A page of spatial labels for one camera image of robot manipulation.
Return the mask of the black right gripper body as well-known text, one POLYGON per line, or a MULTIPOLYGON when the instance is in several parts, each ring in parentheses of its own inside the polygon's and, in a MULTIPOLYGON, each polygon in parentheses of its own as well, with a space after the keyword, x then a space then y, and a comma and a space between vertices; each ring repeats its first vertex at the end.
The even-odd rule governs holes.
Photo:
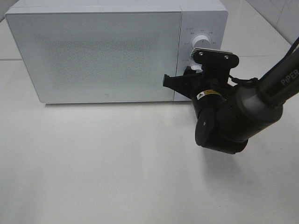
POLYGON ((197 72, 188 66, 183 73, 184 96, 192 101, 196 118, 206 110, 216 110, 226 100, 230 68, 204 67, 197 72))

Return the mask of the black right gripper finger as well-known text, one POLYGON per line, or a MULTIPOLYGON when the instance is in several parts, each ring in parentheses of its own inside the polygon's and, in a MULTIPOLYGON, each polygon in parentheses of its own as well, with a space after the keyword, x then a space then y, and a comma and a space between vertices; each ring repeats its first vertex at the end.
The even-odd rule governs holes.
POLYGON ((192 79, 193 76, 189 75, 170 77, 164 74, 163 87, 170 88, 188 99, 192 99, 192 79))

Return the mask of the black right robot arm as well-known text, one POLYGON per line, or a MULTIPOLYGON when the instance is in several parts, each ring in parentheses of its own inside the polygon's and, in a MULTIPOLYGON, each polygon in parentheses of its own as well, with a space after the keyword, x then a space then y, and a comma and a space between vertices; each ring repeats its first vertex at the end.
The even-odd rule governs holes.
POLYGON ((191 78, 197 145, 227 154, 241 152, 249 138, 277 122, 284 103, 299 92, 299 43, 261 78, 230 75, 239 59, 212 49, 194 48, 202 72, 191 78))

